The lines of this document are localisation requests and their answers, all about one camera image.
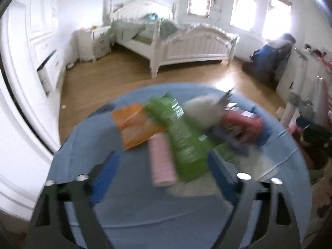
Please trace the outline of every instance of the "table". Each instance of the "table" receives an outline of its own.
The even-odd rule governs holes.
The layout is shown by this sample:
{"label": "table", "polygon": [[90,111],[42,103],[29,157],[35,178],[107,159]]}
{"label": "table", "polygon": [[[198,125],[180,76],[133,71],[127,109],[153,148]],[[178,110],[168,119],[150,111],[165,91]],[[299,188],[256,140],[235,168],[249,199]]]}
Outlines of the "table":
{"label": "table", "polygon": [[[152,96],[170,92],[181,104],[200,95],[224,92],[200,84],[172,83],[136,90],[98,109],[75,127],[55,154],[48,179],[57,183],[74,180],[103,162],[110,151],[123,151],[120,133],[111,113],[134,103],[146,103]],[[255,104],[233,95],[232,102],[244,110]],[[280,178],[288,188],[300,238],[304,239],[311,212],[311,184],[306,164],[293,138],[263,109],[258,114],[273,127],[262,151],[269,158],[260,180]],[[85,247],[71,203],[66,206],[78,245]],[[144,143],[122,153],[118,172],[104,198],[94,208],[105,233],[117,249],[211,248],[225,225],[232,207],[217,196],[178,198],[151,183],[149,152]]]}

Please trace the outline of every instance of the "pink object on nightstand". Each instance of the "pink object on nightstand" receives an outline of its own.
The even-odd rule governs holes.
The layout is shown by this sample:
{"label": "pink object on nightstand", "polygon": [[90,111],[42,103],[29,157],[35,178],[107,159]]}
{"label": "pink object on nightstand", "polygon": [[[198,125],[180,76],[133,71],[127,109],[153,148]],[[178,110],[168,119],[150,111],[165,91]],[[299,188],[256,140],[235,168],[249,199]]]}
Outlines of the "pink object on nightstand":
{"label": "pink object on nightstand", "polygon": [[148,140],[151,162],[152,184],[169,186],[177,177],[166,135],[158,133]]}

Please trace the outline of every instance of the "white nightstand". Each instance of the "white nightstand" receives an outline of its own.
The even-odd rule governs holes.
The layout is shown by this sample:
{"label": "white nightstand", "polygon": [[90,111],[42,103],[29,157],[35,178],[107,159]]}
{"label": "white nightstand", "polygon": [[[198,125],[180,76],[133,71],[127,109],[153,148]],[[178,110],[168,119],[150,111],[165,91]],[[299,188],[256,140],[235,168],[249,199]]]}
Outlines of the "white nightstand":
{"label": "white nightstand", "polygon": [[80,61],[96,61],[111,52],[110,26],[77,32]]}

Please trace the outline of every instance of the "white plush toy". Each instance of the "white plush toy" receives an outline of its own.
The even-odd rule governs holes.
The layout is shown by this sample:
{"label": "white plush toy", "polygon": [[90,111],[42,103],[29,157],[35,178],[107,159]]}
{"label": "white plush toy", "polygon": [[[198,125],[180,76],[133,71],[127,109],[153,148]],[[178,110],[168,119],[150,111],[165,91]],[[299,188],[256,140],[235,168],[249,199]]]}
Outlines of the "white plush toy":
{"label": "white plush toy", "polygon": [[186,102],[182,109],[203,130],[210,129],[220,124],[224,109],[229,103],[230,92],[222,98],[214,94],[196,97]]}

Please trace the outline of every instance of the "orange bag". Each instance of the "orange bag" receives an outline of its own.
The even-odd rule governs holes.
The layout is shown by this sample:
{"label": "orange bag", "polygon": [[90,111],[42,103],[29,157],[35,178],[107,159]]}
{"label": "orange bag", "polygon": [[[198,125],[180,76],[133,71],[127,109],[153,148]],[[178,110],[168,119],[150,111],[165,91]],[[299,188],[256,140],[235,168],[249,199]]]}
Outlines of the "orange bag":
{"label": "orange bag", "polygon": [[125,150],[133,148],[166,129],[150,120],[141,104],[116,110],[112,117],[120,131]]}

